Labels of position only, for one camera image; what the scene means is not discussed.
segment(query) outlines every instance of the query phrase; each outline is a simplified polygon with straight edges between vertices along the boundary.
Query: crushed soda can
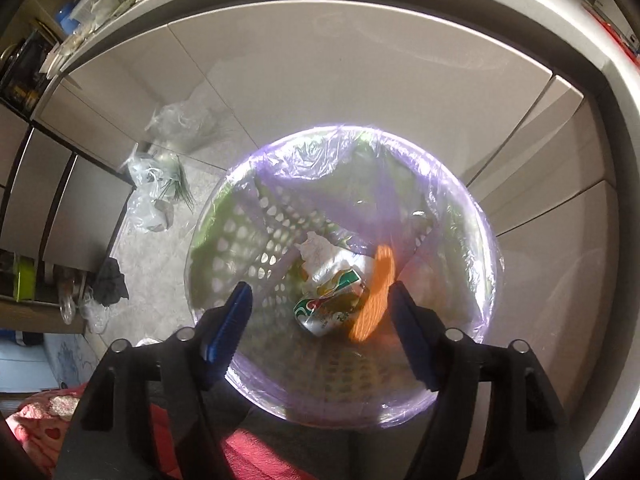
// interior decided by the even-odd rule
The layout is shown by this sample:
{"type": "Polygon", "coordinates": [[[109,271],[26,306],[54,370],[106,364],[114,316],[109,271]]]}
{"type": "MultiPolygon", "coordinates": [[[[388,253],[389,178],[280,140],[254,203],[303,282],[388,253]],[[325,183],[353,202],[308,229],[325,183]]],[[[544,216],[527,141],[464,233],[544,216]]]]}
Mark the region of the crushed soda can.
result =
{"type": "Polygon", "coordinates": [[[320,337],[341,326],[349,326],[367,295],[367,287],[356,270],[341,270],[320,285],[314,296],[305,296],[297,302],[294,315],[300,325],[320,337]]]}

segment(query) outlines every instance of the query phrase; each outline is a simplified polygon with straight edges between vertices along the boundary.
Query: white plastic bag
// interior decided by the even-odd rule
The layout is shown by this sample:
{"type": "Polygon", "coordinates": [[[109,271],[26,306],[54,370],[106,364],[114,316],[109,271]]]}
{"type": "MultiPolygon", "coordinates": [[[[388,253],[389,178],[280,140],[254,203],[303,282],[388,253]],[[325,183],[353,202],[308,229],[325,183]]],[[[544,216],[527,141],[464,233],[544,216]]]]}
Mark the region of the white plastic bag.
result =
{"type": "Polygon", "coordinates": [[[156,110],[146,126],[154,144],[173,152],[189,154],[214,140],[221,140],[222,121],[228,110],[212,108],[211,87],[197,86],[185,101],[171,103],[156,110]]]}
{"type": "Polygon", "coordinates": [[[126,161],[136,185],[127,203],[127,216],[141,231],[161,232],[171,227],[172,204],[183,200],[193,210],[193,196],[178,156],[136,153],[126,161]]]}
{"type": "Polygon", "coordinates": [[[89,330],[93,334],[101,334],[107,328],[110,316],[109,307],[94,300],[94,292],[90,286],[84,290],[80,316],[86,320],[89,330]]]}
{"type": "Polygon", "coordinates": [[[295,247],[300,251],[304,260],[302,267],[309,275],[307,280],[309,291],[328,282],[340,270],[350,267],[354,267],[360,273],[365,283],[372,278],[374,260],[370,256],[337,247],[313,231],[309,231],[306,235],[306,241],[295,244],[295,247]]]}

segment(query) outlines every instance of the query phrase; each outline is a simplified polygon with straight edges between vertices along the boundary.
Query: orange object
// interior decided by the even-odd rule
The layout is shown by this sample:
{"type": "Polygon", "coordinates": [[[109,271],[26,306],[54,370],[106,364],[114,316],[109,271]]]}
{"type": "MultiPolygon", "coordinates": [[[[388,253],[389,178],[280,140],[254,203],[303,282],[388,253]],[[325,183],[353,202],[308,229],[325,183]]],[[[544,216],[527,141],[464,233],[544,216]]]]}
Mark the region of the orange object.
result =
{"type": "Polygon", "coordinates": [[[373,278],[369,285],[369,297],[360,315],[349,332],[349,339],[360,343],[376,329],[382,316],[385,315],[388,304],[389,287],[396,280],[396,261],[391,247],[378,246],[376,263],[373,268],[373,278]]]}

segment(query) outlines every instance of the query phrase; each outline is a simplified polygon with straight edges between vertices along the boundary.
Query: plastic bag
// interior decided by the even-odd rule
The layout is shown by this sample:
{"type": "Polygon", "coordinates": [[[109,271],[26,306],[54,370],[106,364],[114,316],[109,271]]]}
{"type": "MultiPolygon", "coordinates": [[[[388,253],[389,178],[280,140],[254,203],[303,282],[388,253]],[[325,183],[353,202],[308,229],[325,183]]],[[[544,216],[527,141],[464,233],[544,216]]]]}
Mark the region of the plastic bag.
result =
{"type": "Polygon", "coordinates": [[[82,304],[80,305],[80,316],[82,316],[93,334],[101,334],[107,328],[110,310],[108,306],[103,306],[94,300],[94,292],[88,286],[84,290],[82,304]]]}
{"type": "Polygon", "coordinates": [[[240,281],[254,310],[226,375],[249,400],[287,420],[331,428],[392,426],[436,394],[411,372],[389,316],[362,343],[315,338],[292,309],[296,244],[316,232],[396,268],[447,326],[482,341],[502,261],[484,214],[433,156],[399,137],[356,126],[281,139],[238,165],[200,216],[185,270],[194,318],[240,281]]]}
{"type": "Polygon", "coordinates": [[[65,278],[58,282],[58,303],[60,304],[60,316],[62,321],[70,325],[76,316],[78,306],[73,299],[74,281],[65,278]]]}
{"type": "Polygon", "coordinates": [[[193,210],[193,196],[175,153],[153,156],[136,153],[134,149],[126,165],[136,184],[127,202],[127,216],[137,229],[153,232],[168,229],[173,220],[172,204],[179,200],[193,210]]]}
{"type": "Polygon", "coordinates": [[[230,112],[215,111],[210,85],[196,87],[190,97],[155,111],[145,130],[153,142],[174,152],[189,154],[223,138],[222,120],[230,112]]]}
{"type": "Polygon", "coordinates": [[[91,30],[98,30],[110,19],[122,14],[124,11],[120,7],[125,2],[128,2],[126,7],[128,9],[135,0],[97,0],[91,6],[92,20],[89,22],[91,30]]]}
{"type": "Polygon", "coordinates": [[[304,285],[309,292],[328,282],[340,270],[351,267],[358,271],[365,282],[372,277],[374,261],[370,256],[334,246],[313,231],[309,231],[306,236],[306,241],[295,247],[300,251],[302,267],[308,274],[304,285]]]}

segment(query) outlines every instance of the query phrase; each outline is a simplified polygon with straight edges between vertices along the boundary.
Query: black cloth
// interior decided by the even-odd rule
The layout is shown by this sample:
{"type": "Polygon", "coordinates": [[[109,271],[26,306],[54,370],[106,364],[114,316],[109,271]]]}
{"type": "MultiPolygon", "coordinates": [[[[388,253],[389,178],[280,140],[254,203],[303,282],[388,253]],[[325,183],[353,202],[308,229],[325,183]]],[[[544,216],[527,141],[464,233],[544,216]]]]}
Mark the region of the black cloth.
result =
{"type": "Polygon", "coordinates": [[[118,303],[120,298],[129,299],[124,274],[115,258],[107,258],[100,267],[94,281],[94,300],[103,306],[118,303]]]}

